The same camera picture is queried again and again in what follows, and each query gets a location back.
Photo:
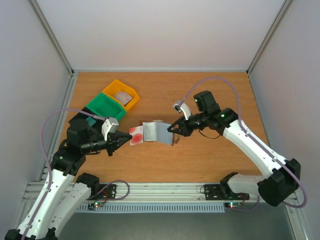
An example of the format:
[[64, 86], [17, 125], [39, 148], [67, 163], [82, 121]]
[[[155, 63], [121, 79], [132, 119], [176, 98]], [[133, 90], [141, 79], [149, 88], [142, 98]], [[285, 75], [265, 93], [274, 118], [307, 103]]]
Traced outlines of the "red white credit card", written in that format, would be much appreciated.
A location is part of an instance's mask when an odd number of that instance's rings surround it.
[[144, 128], [142, 125], [129, 129], [129, 134], [132, 136], [130, 145], [138, 145], [144, 142]]

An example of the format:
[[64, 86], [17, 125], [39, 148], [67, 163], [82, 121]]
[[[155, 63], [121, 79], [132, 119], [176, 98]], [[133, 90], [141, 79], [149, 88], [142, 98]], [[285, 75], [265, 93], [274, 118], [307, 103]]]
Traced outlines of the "brown leather card holder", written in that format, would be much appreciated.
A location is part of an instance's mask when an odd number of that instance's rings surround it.
[[140, 120], [139, 125], [143, 127], [143, 142], [174, 146], [180, 140], [178, 135], [168, 131], [171, 124], [162, 120]]

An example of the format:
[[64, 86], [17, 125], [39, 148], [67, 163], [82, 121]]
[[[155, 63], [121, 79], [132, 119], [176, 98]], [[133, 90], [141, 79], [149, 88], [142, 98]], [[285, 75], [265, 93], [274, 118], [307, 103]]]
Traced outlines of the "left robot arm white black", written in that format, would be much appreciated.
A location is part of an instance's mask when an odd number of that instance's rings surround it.
[[77, 176], [87, 155], [106, 150], [108, 156], [132, 139], [118, 131], [116, 118], [104, 119], [96, 130], [84, 118], [72, 120], [66, 139], [60, 144], [48, 167], [48, 175], [34, 205], [6, 240], [56, 240], [77, 208], [101, 193], [100, 179], [89, 173]]

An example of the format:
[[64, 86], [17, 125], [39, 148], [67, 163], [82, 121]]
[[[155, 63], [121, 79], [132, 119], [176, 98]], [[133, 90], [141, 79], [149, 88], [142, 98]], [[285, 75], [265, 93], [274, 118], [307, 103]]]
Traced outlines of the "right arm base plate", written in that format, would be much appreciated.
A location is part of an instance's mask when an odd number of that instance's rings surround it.
[[200, 192], [204, 194], [206, 201], [242, 201], [250, 199], [250, 195], [247, 193], [229, 193], [228, 195], [224, 195], [220, 184], [204, 184], [200, 188]]

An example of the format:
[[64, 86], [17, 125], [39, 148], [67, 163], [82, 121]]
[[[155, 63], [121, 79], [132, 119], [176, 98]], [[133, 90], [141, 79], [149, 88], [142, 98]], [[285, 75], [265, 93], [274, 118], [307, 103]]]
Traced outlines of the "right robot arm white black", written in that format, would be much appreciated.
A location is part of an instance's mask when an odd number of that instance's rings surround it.
[[226, 199], [236, 194], [256, 195], [276, 207], [299, 188], [301, 164], [296, 159], [288, 160], [273, 151], [234, 110], [220, 109], [210, 91], [199, 92], [193, 98], [199, 113], [192, 114], [184, 102], [176, 101], [172, 107], [183, 115], [168, 127], [168, 132], [189, 137], [195, 130], [214, 130], [237, 146], [261, 173], [254, 176], [232, 172], [225, 176], [219, 184]]

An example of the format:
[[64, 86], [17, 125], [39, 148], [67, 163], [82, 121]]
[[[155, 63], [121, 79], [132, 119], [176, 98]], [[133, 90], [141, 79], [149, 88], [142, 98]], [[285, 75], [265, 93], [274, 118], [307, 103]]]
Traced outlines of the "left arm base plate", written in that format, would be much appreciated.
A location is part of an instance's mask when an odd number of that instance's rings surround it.
[[99, 194], [96, 196], [91, 196], [88, 198], [88, 200], [91, 201], [101, 201], [107, 199], [115, 199], [116, 198], [116, 193], [117, 193], [117, 185], [116, 184], [110, 184], [108, 187], [105, 188], [107, 184], [100, 184], [99, 185], [99, 190], [102, 190]]

